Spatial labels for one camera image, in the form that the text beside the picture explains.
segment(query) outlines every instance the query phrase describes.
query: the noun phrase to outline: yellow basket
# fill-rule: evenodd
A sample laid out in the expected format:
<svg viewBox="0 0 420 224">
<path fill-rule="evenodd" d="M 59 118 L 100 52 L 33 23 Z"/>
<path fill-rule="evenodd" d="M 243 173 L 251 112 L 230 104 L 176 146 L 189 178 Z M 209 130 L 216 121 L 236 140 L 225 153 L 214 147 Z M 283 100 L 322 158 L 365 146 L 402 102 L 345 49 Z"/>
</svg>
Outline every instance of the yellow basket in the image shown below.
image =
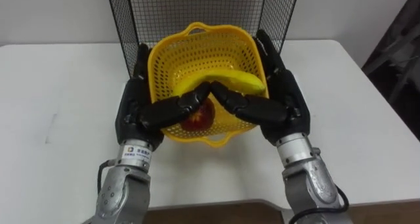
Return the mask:
<svg viewBox="0 0 420 224">
<path fill-rule="evenodd" d="M 194 22 L 184 31 L 162 39 L 150 53 L 148 73 L 152 102 L 171 97 L 173 88 L 188 75 L 211 68 L 252 73 L 266 85 L 257 46 L 245 30 L 231 25 L 208 26 Z M 268 98 L 268 91 L 262 96 Z M 202 141 L 217 148 L 232 136 L 255 127 L 229 114 L 212 94 L 209 98 L 215 105 L 215 120 L 209 129 L 185 131 L 177 124 L 163 129 L 164 134 L 175 141 Z M 224 137 L 216 141 L 210 138 L 218 134 Z"/>
</svg>

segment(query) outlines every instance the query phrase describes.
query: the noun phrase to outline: black wire rack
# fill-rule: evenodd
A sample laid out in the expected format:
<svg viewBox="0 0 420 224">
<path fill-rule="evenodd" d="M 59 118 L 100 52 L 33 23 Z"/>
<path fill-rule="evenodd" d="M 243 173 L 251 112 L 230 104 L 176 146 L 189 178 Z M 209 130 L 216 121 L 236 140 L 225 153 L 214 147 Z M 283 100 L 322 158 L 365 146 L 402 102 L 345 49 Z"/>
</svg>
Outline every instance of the black wire rack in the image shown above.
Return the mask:
<svg viewBox="0 0 420 224">
<path fill-rule="evenodd" d="M 192 22 L 232 24 L 255 35 L 263 29 L 280 53 L 296 0 L 110 0 L 128 73 L 140 43 L 153 47 Z"/>
</svg>

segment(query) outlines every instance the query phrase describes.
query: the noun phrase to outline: robotic arm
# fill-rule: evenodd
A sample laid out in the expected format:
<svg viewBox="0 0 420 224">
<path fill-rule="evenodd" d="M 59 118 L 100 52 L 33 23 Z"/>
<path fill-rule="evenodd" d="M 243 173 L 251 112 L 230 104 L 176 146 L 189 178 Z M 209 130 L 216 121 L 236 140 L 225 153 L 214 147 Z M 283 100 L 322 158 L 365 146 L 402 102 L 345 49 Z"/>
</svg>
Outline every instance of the robotic arm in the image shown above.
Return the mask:
<svg viewBox="0 0 420 224">
<path fill-rule="evenodd" d="M 345 213 L 348 200 L 333 182 L 310 144 L 310 113 L 293 74 L 284 66 L 267 34 L 259 30 L 255 43 L 264 66 L 270 99 L 230 91 L 213 82 L 211 91 L 227 111 L 260 125 L 282 160 L 285 193 L 295 216 L 290 223 L 352 223 Z M 344 206 L 340 205 L 339 194 Z"/>
<path fill-rule="evenodd" d="M 264 31 L 257 32 L 255 43 L 270 99 L 242 95 L 214 81 L 154 104 L 147 79 L 149 50 L 140 46 L 135 76 L 127 82 L 115 121 L 119 154 L 100 168 L 99 175 L 103 167 L 114 166 L 102 188 L 98 186 L 96 213 L 85 224 L 142 223 L 150 201 L 150 159 L 163 140 L 160 129 L 185 120 L 210 92 L 229 113 L 260 125 L 264 137 L 277 148 L 285 168 L 282 175 L 287 201 L 295 213 L 290 223 L 352 223 L 345 213 L 347 198 L 332 181 L 320 149 L 313 148 L 308 140 L 310 114 L 293 74 Z"/>
</svg>

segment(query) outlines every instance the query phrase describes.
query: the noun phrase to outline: banana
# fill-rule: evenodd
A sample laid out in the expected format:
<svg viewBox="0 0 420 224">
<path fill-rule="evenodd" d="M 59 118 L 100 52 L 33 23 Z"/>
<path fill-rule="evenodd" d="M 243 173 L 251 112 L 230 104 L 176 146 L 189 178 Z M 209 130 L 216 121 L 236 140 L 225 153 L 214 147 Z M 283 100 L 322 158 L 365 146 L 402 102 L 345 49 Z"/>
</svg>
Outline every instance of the banana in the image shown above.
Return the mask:
<svg viewBox="0 0 420 224">
<path fill-rule="evenodd" d="M 219 81 L 230 90 L 243 94 L 258 95 L 265 90 L 264 83 L 253 74 L 240 70 L 210 69 L 187 76 L 175 86 L 173 95 L 179 96 L 191 91 L 204 81 Z"/>
</svg>

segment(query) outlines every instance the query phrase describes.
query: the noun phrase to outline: red apple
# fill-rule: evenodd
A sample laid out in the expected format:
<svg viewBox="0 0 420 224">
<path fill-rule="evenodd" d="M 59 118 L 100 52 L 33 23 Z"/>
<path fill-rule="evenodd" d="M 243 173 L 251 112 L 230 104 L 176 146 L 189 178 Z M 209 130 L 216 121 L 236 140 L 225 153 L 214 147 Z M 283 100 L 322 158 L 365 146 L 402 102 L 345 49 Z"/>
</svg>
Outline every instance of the red apple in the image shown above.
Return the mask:
<svg viewBox="0 0 420 224">
<path fill-rule="evenodd" d="M 206 99 L 197 112 L 181 122 L 181 128 L 186 131 L 203 131 L 209 129 L 215 121 L 215 105 Z"/>
</svg>

